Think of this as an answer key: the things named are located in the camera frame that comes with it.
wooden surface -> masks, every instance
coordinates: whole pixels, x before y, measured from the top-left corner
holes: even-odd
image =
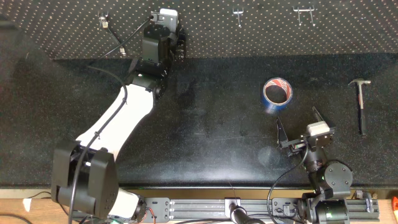
[[[380,222],[351,222],[352,224],[397,224],[391,208],[391,200],[379,200]],[[25,211],[22,199],[0,199],[0,213],[11,213],[36,223],[67,223],[67,216],[60,206],[50,199],[33,199],[30,211]],[[24,223],[15,218],[0,217],[0,223]]]

pegboard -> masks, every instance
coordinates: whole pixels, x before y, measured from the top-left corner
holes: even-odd
[[[151,11],[176,9],[188,33],[187,57],[352,54],[398,52],[397,0],[1,0],[0,12],[15,22],[50,58],[96,58],[117,44],[98,29],[99,12],[126,39]],[[293,7],[314,7],[298,15]],[[243,10],[242,27],[233,9]],[[126,45],[141,54],[142,32]],[[118,51],[109,58],[121,58]]]

